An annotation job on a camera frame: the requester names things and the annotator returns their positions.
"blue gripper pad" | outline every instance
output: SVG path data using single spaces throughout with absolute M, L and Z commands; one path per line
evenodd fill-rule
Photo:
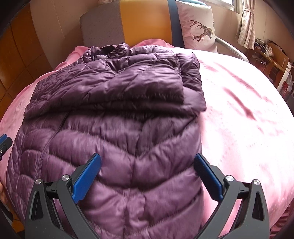
M 4 142 L 4 140 L 5 139 L 7 139 L 7 135 L 6 134 L 4 134 L 4 135 L 2 135 L 1 137 L 0 137 L 0 144 L 2 144 L 3 142 Z
M 89 159 L 81 175 L 73 185 L 72 198 L 76 204 L 78 201 L 85 198 L 100 169 L 101 157 L 99 154 L 94 154 L 91 159 Z
M 223 200 L 223 185 L 201 154 L 196 154 L 194 157 L 194 169 L 201 178 L 211 199 L 221 202 Z

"jacket zipper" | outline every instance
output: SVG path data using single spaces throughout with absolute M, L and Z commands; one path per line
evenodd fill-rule
M 36 175 L 36 179 L 38 179 L 40 177 L 40 173 L 41 173 L 41 168 L 42 168 L 42 160 L 43 160 L 43 157 L 45 155 L 45 152 L 46 150 L 48 149 L 49 147 L 49 144 L 51 143 L 52 139 L 55 137 L 55 135 L 60 131 L 61 127 L 64 125 L 64 122 L 67 118 L 67 116 L 69 115 L 69 112 L 67 112 L 67 114 L 65 115 L 64 119 L 62 120 L 59 128 L 57 129 L 57 131 L 53 134 L 53 136 L 49 139 L 49 141 L 47 142 L 47 144 L 45 145 L 43 151 L 42 151 L 42 154 L 41 154 L 41 157 L 40 157 L 40 160 L 38 162 L 38 170 L 37 170 L 37 175 Z

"curtain tieback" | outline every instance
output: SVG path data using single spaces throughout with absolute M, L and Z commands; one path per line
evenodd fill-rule
M 243 7 L 243 11 L 251 12 L 252 14 L 254 14 L 254 11 L 248 7 Z

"window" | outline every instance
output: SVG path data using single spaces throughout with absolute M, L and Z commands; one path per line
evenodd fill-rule
M 230 9 L 236 12 L 238 12 L 240 4 L 242 5 L 242 0 L 204 0 L 204 1 L 223 6 L 227 9 Z

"window frame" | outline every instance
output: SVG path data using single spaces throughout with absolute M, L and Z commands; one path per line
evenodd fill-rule
M 232 10 L 232 11 L 237 11 L 237 5 L 238 5 L 238 1 L 239 0 L 233 0 L 233 5 L 229 4 L 229 3 L 226 3 L 226 2 L 223 2 L 222 0 L 204 0 L 205 2 L 208 2 L 208 3 L 213 3 L 215 5 L 219 5 L 219 6 L 222 6 L 224 8 L 227 8 L 229 10 Z

